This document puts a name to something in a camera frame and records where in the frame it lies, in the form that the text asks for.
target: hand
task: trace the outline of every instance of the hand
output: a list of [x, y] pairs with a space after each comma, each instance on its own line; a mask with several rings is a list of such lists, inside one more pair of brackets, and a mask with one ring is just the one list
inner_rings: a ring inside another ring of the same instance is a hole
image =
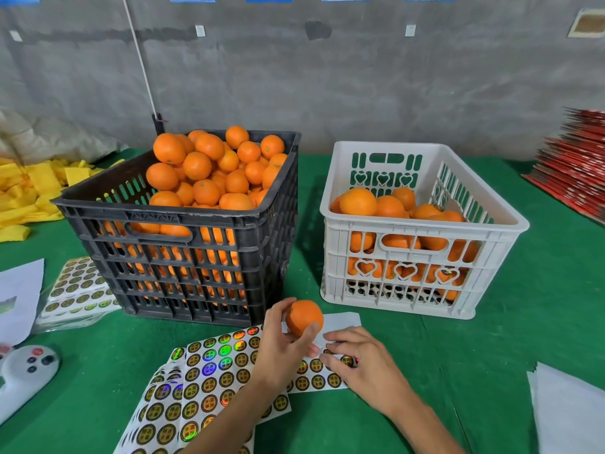
[[351, 390], [368, 405], [393, 419], [400, 398], [412, 392], [386, 347], [367, 330], [357, 326], [324, 334], [328, 341], [343, 341], [326, 347], [332, 353], [342, 353], [359, 359], [357, 368], [350, 368], [333, 355], [322, 353], [321, 362], [338, 374]]
[[320, 352], [313, 344], [320, 332], [318, 323], [309, 325], [300, 338], [281, 331], [281, 317], [296, 300], [284, 299], [265, 314], [261, 344], [252, 371], [251, 380], [268, 387], [276, 395], [292, 381], [303, 357], [316, 357]]

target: person's right hand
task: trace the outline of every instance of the person's right hand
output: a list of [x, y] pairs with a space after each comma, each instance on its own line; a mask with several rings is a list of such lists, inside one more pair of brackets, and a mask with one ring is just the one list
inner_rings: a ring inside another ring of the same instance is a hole
[[412, 389], [386, 347], [367, 330], [357, 326], [324, 334], [328, 341], [341, 341], [326, 347], [359, 359], [357, 368], [350, 368], [333, 355], [322, 353], [321, 362], [338, 374], [346, 385], [368, 405], [392, 419]]

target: person's left hand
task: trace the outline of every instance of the person's left hand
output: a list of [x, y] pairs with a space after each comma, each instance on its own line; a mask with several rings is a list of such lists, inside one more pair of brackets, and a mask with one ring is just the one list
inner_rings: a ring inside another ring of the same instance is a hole
[[315, 336], [320, 332], [318, 323], [309, 325], [300, 338], [281, 331], [281, 317], [296, 300], [286, 298], [265, 314], [252, 380], [268, 386], [274, 393], [281, 392], [292, 381], [303, 357], [316, 357], [320, 352], [313, 344]]

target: green surface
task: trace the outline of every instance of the green surface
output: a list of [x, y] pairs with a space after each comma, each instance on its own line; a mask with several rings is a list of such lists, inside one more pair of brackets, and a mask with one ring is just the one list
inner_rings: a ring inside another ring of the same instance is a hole
[[[605, 232], [519, 178], [504, 161], [468, 163], [531, 222], [475, 319], [339, 307], [321, 299], [318, 207], [328, 156], [300, 158], [300, 227], [284, 296], [313, 299], [325, 313], [359, 312], [466, 450], [537, 452], [526, 378], [536, 361], [605, 388]], [[64, 262], [85, 252], [64, 220], [32, 228], [26, 242], [0, 244], [0, 270], [43, 257], [48, 289]], [[56, 349], [62, 366], [0, 427], [0, 453], [112, 452], [149, 377], [172, 349], [233, 330], [115, 312], [87, 328], [30, 338], [30, 344]], [[406, 452], [389, 421], [349, 390], [293, 395], [291, 404], [291, 413], [257, 428], [255, 452]]]

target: gray wall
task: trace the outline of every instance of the gray wall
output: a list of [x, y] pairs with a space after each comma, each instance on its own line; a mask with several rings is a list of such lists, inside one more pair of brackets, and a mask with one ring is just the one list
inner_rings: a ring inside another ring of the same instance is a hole
[[[41, 1], [0, 9], [0, 105], [150, 146], [122, 0]], [[605, 0], [129, 1], [169, 131], [238, 123], [301, 131], [304, 152], [383, 140], [530, 159], [563, 106], [605, 109], [605, 38], [566, 38], [580, 8]], [[331, 36], [310, 40], [317, 25]]]

